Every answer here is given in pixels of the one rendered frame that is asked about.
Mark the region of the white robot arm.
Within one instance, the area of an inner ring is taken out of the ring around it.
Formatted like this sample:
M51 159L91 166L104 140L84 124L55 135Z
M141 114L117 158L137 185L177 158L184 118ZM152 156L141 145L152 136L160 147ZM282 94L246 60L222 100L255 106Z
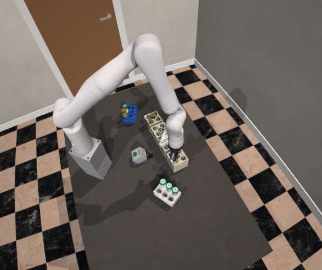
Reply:
M60 98L55 102L53 123L63 129L79 155L87 154L93 149L93 142L82 122L82 116L113 93L137 67L152 86L163 112L169 114L159 146L169 144L171 148L179 149L184 144L182 126L186 111L178 103L168 80L161 42L156 35L147 33L137 37L122 53L92 74L73 100Z

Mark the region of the cream square bucket adapter with holes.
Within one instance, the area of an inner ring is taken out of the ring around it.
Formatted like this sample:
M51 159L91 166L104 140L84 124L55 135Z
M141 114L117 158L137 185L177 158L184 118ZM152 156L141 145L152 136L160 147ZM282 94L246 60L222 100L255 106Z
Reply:
M152 113L154 113L156 115L154 120L152 120L151 117L150 117L150 114L152 114ZM158 114L157 111L152 112L152 113L149 113L149 114L144 116L145 124L146 124L148 130L150 131L150 133L151 133L151 127L152 126L155 126L155 125L163 122L162 118L160 117L160 115Z
M161 139L164 126L165 126L165 123L162 122L162 123L159 123L159 124L151 127L151 134L152 134L153 138L155 139L158 146L159 146L158 140Z
M168 144L166 144L166 145L165 145L165 146L163 146L163 147L160 147L160 146L159 146L159 148L160 148L161 152L163 153L164 157L165 157L165 158L167 158L166 153L168 153L168 152L170 152L170 151L171 151L171 150L169 149L169 147L168 147Z

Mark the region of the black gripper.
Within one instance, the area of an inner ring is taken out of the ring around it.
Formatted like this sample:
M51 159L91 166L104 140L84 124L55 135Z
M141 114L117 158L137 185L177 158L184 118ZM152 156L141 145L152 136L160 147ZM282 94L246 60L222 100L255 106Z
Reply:
M168 145L169 149L171 150L171 155L172 155L169 159L173 160L173 161L177 161L178 152L183 148L183 146L184 146L184 144L180 148L171 148Z

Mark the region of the white tube rack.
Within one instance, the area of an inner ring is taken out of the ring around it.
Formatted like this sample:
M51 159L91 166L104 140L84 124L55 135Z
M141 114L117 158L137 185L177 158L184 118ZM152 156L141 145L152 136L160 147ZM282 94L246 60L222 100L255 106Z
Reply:
M160 184L157 186L157 188L153 192L154 192L154 195L156 195L156 197L160 198L162 201L164 201L166 204L168 204L171 207L174 206L174 204L176 203L176 201L181 196L181 192L180 191L178 191L178 195L177 196L174 196L173 193L172 193L172 191L171 192L168 192L167 191L167 188L166 187L165 188L162 188Z

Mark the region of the cream tube adapter with holes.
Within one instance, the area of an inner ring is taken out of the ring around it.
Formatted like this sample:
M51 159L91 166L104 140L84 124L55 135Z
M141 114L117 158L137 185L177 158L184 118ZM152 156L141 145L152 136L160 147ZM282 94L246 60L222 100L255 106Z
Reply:
M174 164L173 163L173 160L170 160L169 158L172 156L171 155L171 151L166 153L166 156L167 156L167 162L168 164L170 165L171 169L173 170L173 172L177 172L185 167L187 167L188 165L188 161L189 159L187 158L187 156L185 155L185 153L183 152L183 150L180 150L178 152L179 154L179 157L178 157L178 163L177 164Z

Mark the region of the blue tube rack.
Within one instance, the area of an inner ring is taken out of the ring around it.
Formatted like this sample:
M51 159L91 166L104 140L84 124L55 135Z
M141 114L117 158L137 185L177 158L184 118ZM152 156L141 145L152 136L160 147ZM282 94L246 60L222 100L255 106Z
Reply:
M138 113L137 106L136 105L128 105L128 109L129 109L129 112L127 113L127 117L124 118L122 115L122 122L125 124L135 124L136 116Z

